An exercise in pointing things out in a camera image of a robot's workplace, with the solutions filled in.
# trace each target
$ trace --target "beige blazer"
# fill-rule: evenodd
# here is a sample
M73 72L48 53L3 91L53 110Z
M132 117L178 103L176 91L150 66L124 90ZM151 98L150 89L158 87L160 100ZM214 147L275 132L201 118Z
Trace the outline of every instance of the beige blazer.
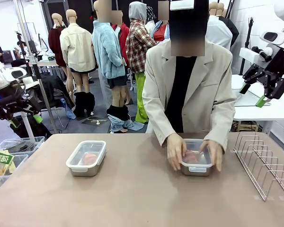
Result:
M76 23L62 30L60 43L63 59L67 66L78 72L91 71L96 60L91 48L91 33Z
M205 42L205 56L198 57L188 84L182 120L184 132L208 131L205 140L227 146L227 134L235 114L231 89L232 54ZM154 131L160 145L175 133L166 115L176 71L176 57L170 55L170 41L147 51L143 103L150 119L147 132Z

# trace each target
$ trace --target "hand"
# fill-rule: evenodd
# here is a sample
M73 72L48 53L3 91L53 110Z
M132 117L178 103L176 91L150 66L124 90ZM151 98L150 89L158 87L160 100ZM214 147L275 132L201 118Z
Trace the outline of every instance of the hand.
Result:
M210 158L212 160L212 164L216 166L217 170L221 172L222 169L222 161L223 161L223 148L220 144L212 140L204 140L201 147L200 152L204 151L205 148L209 149Z
M180 170L182 155L186 154L186 143L178 134L173 133L167 137L167 158L175 171Z

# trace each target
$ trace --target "black pants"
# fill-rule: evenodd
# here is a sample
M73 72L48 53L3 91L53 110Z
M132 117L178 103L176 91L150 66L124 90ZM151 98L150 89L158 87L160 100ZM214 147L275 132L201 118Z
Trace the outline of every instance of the black pants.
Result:
M25 65L25 59L17 59L12 61L10 64L12 67L19 67L20 65Z

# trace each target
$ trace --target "plaid shirt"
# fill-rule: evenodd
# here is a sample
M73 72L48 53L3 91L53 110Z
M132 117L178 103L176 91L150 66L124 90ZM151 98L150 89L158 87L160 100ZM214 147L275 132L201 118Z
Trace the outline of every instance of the plaid shirt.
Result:
M125 45L129 68L133 73L144 72L146 52L155 46L156 42L147 33L143 20L131 19Z

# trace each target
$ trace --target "meat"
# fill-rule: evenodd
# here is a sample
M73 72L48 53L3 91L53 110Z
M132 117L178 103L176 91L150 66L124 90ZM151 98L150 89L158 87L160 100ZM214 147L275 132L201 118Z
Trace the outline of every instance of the meat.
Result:
M97 160L97 155L86 153L83 157L82 163L85 166L89 166L94 164L96 160Z
M183 158L183 162L187 164L199 164L198 157L199 153L188 150L185 157Z

